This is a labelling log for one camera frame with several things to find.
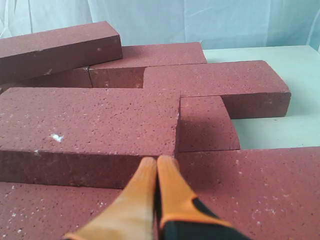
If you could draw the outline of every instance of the stacked brick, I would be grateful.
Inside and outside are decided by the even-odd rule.
[[[3,239],[75,230],[161,154],[253,239],[317,238],[320,148],[244,150],[231,120],[286,115],[290,90],[266,62],[207,63],[197,42],[121,46],[106,22],[0,46]]]

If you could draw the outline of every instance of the white backdrop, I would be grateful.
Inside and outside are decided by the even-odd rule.
[[[123,45],[320,45],[320,0],[0,0],[1,38],[105,20]]]

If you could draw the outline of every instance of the white cloth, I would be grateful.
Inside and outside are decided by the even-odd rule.
[[[123,45],[320,45],[320,0],[0,0],[0,37],[108,21]]]

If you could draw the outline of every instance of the white surface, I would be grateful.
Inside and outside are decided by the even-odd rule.
[[[0,37],[108,21],[124,45],[320,43],[320,0],[0,0]]]
[[[309,46],[204,50],[209,63],[265,60],[291,90],[286,117],[235,119],[243,149],[320,146],[320,54]]]

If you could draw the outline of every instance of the white table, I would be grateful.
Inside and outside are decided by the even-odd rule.
[[[286,117],[232,120],[243,149],[320,146],[320,54],[310,46],[204,50],[209,63],[266,61],[291,90]]]

